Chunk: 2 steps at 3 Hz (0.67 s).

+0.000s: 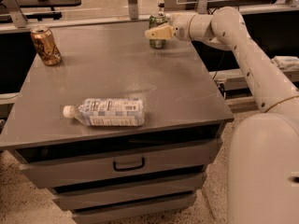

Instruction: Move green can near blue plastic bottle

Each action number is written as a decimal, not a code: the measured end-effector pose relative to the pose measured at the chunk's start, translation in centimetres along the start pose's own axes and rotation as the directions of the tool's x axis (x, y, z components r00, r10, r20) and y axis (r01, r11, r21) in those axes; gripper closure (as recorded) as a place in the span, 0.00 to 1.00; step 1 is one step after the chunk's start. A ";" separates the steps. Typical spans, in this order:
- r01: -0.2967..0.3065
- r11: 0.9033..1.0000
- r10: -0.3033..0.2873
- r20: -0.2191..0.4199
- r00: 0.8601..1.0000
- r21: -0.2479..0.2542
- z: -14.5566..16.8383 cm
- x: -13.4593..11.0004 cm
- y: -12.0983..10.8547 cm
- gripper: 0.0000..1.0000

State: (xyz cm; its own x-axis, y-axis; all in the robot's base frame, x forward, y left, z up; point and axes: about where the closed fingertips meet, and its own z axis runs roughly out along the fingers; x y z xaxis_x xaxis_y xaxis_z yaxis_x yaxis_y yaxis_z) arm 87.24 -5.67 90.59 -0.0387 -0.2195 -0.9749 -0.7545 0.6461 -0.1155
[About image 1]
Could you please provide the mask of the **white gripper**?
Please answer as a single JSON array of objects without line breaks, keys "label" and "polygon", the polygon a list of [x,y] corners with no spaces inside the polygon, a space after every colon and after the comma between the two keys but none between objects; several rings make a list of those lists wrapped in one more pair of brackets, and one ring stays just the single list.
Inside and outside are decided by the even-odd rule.
[{"label": "white gripper", "polygon": [[147,39],[171,39],[174,36],[179,40],[190,40],[189,25],[191,16],[187,13],[173,13],[170,17],[171,25],[164,23],[145,32]]}]

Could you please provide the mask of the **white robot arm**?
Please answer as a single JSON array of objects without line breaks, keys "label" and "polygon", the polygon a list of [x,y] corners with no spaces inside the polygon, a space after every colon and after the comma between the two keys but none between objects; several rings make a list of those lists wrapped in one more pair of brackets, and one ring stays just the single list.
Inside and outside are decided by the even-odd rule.
[{"label": "white robot arm", "polygon": [[179,13],[145,37],[200,41],[234,54],[259,113],[231,140],[228,224],[299,224],[299,90],[251,38],[240,12]]}]

